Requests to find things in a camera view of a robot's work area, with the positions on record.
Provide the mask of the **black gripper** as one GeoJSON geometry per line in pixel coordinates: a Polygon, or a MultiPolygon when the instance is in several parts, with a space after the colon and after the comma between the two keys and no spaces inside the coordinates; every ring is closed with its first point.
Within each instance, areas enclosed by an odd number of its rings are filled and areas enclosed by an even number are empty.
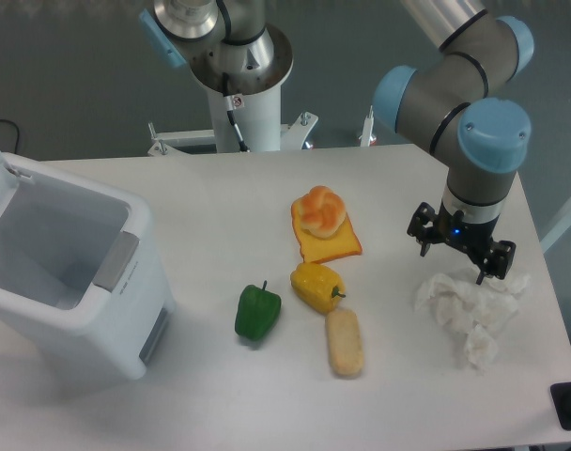
{"type": "Polygon", "coordinates": [[[451,214],[441,209],[437,214],[429,204],[422,202],[412,214],[407,234],[420,244],[421,257],[426,256],[432,244],[444,243],[477,259],[476,284],[481,285],[485,278],[503,280],[514,261],[516,244],[492,239],[498,220],[471,224],[464,221],[460,212],[451,214]]]}

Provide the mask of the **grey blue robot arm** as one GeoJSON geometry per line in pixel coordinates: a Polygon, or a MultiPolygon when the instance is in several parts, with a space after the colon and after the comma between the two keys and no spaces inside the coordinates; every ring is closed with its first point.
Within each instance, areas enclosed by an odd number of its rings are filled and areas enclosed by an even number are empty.
{"type": "MultiPolygon", "coordinates": [[[[503,279],[516,247],[492,233],[528,150],[527,113],[493,91],[530,62],[533,37],[512,17],[479,1],[408,1],[406,9],[439,49],[428,71],[389,70],[370,115],[446,165],[440,207],[422,204],[408,233],[427,251],[446,244],[465,254],[480,278],[503,279]]],[[[293,66],[287,37],[261,1],[157,1],[140,13],[150,43],[175,68],[188,66],[207,92],[220,152],[300,148],[281,122],[281,87],[293,66]]]]}

